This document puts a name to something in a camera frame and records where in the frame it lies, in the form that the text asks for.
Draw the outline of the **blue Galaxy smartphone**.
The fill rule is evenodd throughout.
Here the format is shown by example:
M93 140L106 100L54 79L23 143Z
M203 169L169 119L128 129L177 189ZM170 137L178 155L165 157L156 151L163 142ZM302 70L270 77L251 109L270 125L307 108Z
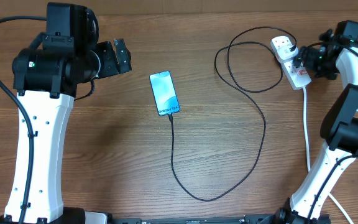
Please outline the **blue Galaxy smartphone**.
M180 111L173 79L169 71L149 76L158 115L165 116Z

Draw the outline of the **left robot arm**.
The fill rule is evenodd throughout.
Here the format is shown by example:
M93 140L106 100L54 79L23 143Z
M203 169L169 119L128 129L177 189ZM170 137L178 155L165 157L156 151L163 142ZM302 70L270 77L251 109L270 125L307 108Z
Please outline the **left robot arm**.
M7 94L19 110L14 181L0 223L111 223L105 212L65 207L61 174L65 133L77 86L131 70L122 39L99 41L98 20L85 6L51 2L45 32L12 62Z

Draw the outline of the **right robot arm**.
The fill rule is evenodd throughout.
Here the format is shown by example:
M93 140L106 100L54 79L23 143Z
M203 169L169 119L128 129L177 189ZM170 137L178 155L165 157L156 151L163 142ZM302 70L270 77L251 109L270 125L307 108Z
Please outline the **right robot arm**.
M328 29L319 42L297 48L287 37L272 39L271 46L293 89L317 78L341 77L343 91L323 119L323 145L300 188L284 207L263 223L329 223L321 208L342 173L358 158L358 22L341 21Z

